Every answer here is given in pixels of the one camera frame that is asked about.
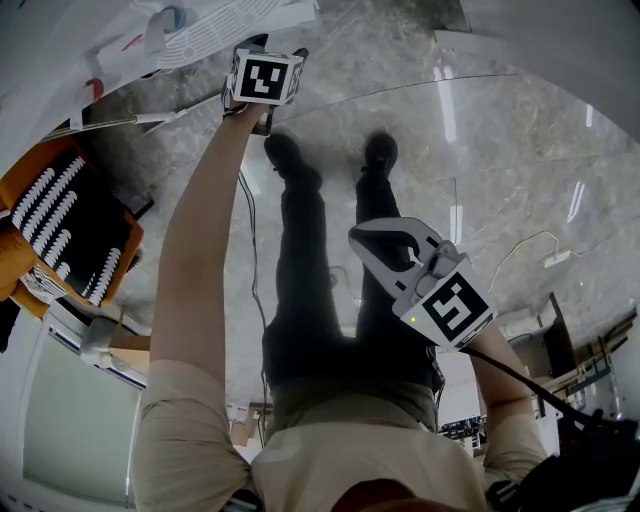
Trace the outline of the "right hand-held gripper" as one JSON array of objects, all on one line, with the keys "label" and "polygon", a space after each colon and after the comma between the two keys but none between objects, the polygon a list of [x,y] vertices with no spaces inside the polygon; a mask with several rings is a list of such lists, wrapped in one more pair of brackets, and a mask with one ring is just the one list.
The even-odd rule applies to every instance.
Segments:
[{"label": "right hand-held gripper", "polygon": [[[349,244],[365,269],[394,299],[393,313],[442,349],[462,349],[495,318],[488,289],[464,253],[421,220],[384,217],[349,230]],[[397,244],[437,248],[421,266],[395,261]]]}]

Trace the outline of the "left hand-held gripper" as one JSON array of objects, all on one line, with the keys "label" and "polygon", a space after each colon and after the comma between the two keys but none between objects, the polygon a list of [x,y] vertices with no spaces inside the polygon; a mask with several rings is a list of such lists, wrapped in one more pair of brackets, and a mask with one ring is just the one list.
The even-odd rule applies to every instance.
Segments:
[{"label": "left hand-held gripper", "polygon": [[293,54],[263,51],[268,38],[268,34],[262,33],[240,42],[227,76],[228,116],[245,111],[250,104],[268,107],[266,116],[252,130],[259,136],[270,135],[275,108],[293,101],[309,56],[306,48]]}]

